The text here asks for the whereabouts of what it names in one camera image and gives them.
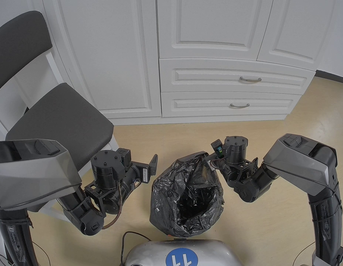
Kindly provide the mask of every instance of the beige floor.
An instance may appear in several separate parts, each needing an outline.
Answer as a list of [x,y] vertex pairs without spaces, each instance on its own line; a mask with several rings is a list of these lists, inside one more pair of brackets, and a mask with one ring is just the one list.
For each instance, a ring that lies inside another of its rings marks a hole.
[[[338,154],[338,178],[343,202],[343,84],[315,78],[305,95],[284,121],[222,122],[170,125],[116,126],[120,147],[129,148],[134,161],[149,162],[159,155],[160,174],[176,158],[200,150],[212,152],[210,143],[228,135],[249,139],[247,158],[260,159],[285,133],[305,135],[333,146]],[[92,180],[89,173],[84,183]],[[314,241],[311,212],[305,193],[283,179],[254,203],[243,202],[221,178],[225,209],[218,222],[198,238],[226,242],[246,266],[291,266],[297,254]],[[149,223],[151,184],[143,184],[125,203],[119,221],[93,237],[82,235],[73,225],[43,214],[31,213],[32,238],[43,247],[52,266],[119,265],[121,237],[137,231],[152,240],[167,237]],[[125,253],[142,238],[126,238]],[[311,265],[314,246],[304,251],[295,265]],[[41,266],[48,265],[36,250]]]

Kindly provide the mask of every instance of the black baseboard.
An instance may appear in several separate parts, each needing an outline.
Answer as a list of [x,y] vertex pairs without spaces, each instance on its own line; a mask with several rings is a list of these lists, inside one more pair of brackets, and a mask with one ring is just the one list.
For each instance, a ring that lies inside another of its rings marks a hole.
[[328,79],[328,80],[332,80],[332,81],[336,81],[339,83],[343,83],[343,77],[340,77],[338,75],[334,75],[334,74],[331,74],[328,72],[317,70],[315,72],[315,76],[320,77],[320,78],[324,78],[324,79]]

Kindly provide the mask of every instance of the gray chair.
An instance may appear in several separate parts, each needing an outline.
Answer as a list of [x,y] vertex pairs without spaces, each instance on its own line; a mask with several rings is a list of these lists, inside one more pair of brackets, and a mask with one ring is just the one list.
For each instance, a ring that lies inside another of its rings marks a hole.
[[103,148],[116,148],[112,135],[114,126],[63,82],[51,47],[46,21],[38,11],[21,14],[0,27],[0,88],[30,61],[44,53],[59,83],[7,132],[6,140],[57,140],[68,149],[78,171],[88,166],[80,172],[82,175],[89,169],[89,160],[95,153]]

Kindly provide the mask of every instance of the white drawer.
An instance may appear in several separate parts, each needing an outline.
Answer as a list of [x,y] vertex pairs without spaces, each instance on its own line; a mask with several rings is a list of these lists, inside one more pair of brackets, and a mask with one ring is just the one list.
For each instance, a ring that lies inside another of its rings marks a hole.
[[301,97],[293,94],[214,91],[161,93],[161,96],[163,117],[288,114]]
[[[160,59],[162,92],[253,91],[302,95],[314,74],[306,69],[259,61]],[[241,78],[259,82],[242,81]]]

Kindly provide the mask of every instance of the drawer handle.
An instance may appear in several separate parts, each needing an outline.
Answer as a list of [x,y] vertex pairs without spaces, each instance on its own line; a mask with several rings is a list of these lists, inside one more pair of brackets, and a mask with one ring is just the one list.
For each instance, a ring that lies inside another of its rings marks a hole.
[[231,104],[229,107],[230,108],[235,108],[235,109],[243,109],[243,108],[247,108],[248,106],[250,106],[250,104],[240,105],[240,106]]
[[239,79],[242,80],[242,81],[254,82],[254,83],[260,82],[260,81],[261,81],[261,78],[259,78],[259,79],[257,79],[257,80],[252,80],[252,79],[246,79],[246,78],[240,77]]

